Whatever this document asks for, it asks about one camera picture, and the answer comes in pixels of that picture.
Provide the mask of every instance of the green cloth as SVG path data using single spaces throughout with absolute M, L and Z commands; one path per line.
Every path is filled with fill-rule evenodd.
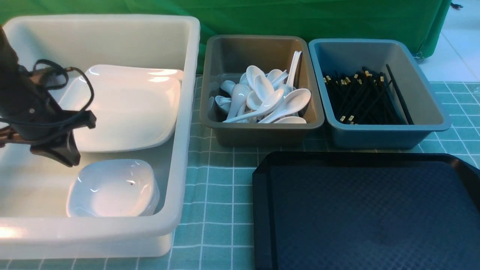
M 433 54 L 450 0 L 0 0 L 0 23 L 22 15 L 142 13 L 196 17 L 201 23 L 198 71 L 218 34 L 385 38 L 412 54 Z

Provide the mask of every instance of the black cable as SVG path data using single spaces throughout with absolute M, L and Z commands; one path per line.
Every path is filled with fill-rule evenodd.
M 49 60 L 39 60 L 37 61 L 37 63 L 43 63 L 43 64 L 46 64 L 46 63 L 52 63 L 53 65 L 51 65 L 52 67 L 54 68 L 59 68 L 60 66 L 52 61 L 49 61 Z M 64 72 L 71 72 L 71 71 L 76 71 L 80 74 L 80 76 L 82 76 L 84 79 L 85 79 L 85 82 L 87 83 L 88 85 L 88 88 L 90 89 L 90 99 L 88 100 L 88 102 L 78 111 L 78 113 L 76 113 L 74 116 L 66 119 L 66 120 L 62 120 L 62 121 L 59 121 L 59 122 L 54 122 L 54 123 L 29 123 L 29 122 L 22 122 L 22 121 L 10 121 L 10 120 L 5 120 L 3 118 L 0 118 L 0 123 L 7 123 L 9 125 L 12 125 L 12 124 L 15 124 L 15 125 L 23 125 L 23 126 L 34 126 L 34 127 L 60 127 L 60 126 L 63 126 L 63 125 L 66 125 L 66 124 L 69 124 L 73 121 L 75 121 L 78 117 L 81 116 L 81 114 L 83 112 L 86 111 L 86 109 L 92 104 L 93 102 L 93 98 L 95 96 L 94 94 L 94 91 L 93 91 L 93 86 L 92 84 L 90 83 L 90 80 L 88 80 L 87 76 L 85 75 L 85 73 L 83 73 L 83 71 L 81 71 L 80 69 L 78 68 L 75 68 L 75 67 L 68 67 L 68 68 L 65 68 L 63 69 L 62 67 L 60 67 L 62 69 L 62 71 Z

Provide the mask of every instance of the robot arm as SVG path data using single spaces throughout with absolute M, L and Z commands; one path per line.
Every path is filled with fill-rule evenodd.
M 39 60 L 48 68 L 27 71 L 18 64 L 18 57 L 0 26 L 0 122 L 9 126 L 0 129 L 0 147 L 7 143 L 28 144 L 30 152 L 56 160 L 68 167 L 80 162 L 73 129 L 95 128 L 96 117 L 86 108 L 94 93 L 85 74 L 74 67 L 62 68 L 54 62 Z M 68 72 L 80 73 L 90 87 L 91 98 L 79 111 L 63 110 L 48 92 L 66 86 L 47 86 L 51 76 Z

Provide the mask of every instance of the black serving tray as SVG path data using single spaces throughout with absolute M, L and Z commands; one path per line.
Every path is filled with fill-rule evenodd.
M 479 171 L 446 154 L 269 154 L 257 270 L 480 270 Z

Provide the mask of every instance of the gray plastic bin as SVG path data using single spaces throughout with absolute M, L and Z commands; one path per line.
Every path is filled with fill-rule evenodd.
M 447 130 L 448 114 L 431 90 L 430 83 L 405 45 L 394 40 L 379 39 L 315 39 L 309 43 L 313 68 L 317 77 L 325 115 L 331 125 L 334 143 L 352 149 L 410 149 L 434 131 Z M 385 64 L 392 69 L 414 125 L 343 124 L 334 117 L 324 84 L 323 73 L 354 74 L 362 66 L 386 73 Z M 390 98 L 401 111 L 393 85 Z
M 294 86 L 312 92 L 309 105 L 299 114 L 307 124 L 222 123 L 226 116 L 213 104 L 212 97 L 228 96 L 220 90 L 225 80 L 238 82 L 248 66 L 268 72 L 289 70 L 293 53 L 301 50 Z M 299 37 L 221 35 L 207 42 L 200 121 L 213 129 L 218 143 L 226 147 L 294 146 L 324 123 L 322 101 L 307 43 Z

